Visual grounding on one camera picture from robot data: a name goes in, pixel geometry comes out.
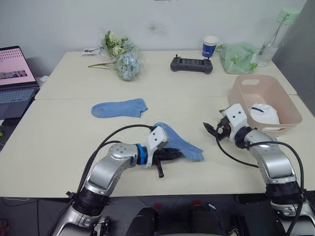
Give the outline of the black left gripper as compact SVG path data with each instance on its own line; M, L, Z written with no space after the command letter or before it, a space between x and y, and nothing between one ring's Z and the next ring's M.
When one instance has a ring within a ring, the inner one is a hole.
M158 161L170 161L183 158L182 152L177 148L162 148L161 150L156 150L153 154L153 164Z

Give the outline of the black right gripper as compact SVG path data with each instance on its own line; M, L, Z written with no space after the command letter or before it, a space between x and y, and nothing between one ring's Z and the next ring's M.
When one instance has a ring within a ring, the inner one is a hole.
M212 125L204 122L203 123L205 129L208 133L210 133L212 136L216 137L216 141L220 142L221 140L225 138L229 138L231 134L231 126L229 124L228 118L222 118L220 122L217 124L217 127L214 128Z

